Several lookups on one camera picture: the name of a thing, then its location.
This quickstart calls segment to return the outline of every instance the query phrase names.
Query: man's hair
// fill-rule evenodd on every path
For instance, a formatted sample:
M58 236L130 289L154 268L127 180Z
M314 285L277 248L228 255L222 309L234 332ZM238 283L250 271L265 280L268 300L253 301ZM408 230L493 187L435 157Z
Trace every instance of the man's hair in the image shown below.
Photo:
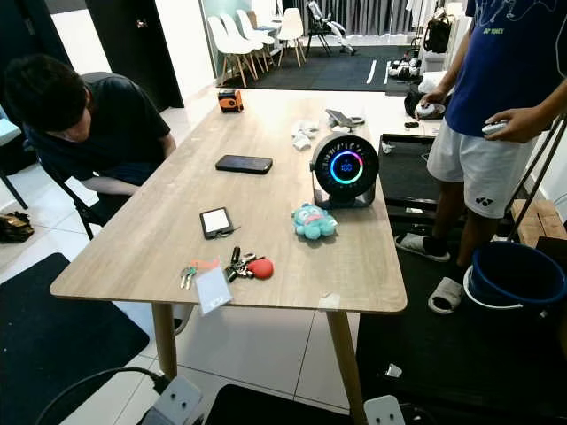
M62 131L81 120L87 103L78 73L54 58L14 59L6 68L4 92L18 118L42 131Z

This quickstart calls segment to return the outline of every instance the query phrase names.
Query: white card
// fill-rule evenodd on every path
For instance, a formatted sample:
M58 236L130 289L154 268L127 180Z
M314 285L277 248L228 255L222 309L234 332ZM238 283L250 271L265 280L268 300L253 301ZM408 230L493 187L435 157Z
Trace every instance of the white card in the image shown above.
M197 276L195 283L198 300L201 303L201 312L204 315L227 304L232 299L229 283L220 266Z

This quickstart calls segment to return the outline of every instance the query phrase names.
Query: white shorts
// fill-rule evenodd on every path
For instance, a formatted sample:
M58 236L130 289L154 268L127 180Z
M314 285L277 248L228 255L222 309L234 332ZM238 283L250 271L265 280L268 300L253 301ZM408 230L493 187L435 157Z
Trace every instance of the white shorts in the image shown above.
M482 217L499 219L524 175L536 139L528 143L491 142L457 133L443 120L427 169L442 182L464 182L467 208Z

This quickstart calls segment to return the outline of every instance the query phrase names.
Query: blue t-shirt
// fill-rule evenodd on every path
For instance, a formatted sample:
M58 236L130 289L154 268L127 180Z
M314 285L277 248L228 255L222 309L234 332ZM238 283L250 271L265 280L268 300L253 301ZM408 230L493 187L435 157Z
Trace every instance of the blue t-shirt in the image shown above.
M567 74L567 0L469 0L469 49L446 120L482 137L497 112L536 106Z

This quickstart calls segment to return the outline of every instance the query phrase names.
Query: bucket handle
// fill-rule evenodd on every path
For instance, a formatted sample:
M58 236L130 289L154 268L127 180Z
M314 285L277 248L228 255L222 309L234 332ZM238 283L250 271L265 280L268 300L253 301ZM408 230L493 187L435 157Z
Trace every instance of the bucket handle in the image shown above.
M470 298L471 301L478 305L482 305L485 308L490 308L491 310L516 310L517 308L522 308L523 305L489 305L485 304L481 301L478 301L476 298L472 296L469 291L469 283L470 283L470 274L472 273L472 266L467 269L467 272L464 274L464 279L462 281L462 287L464 288L464 292L467 294L467 297Z

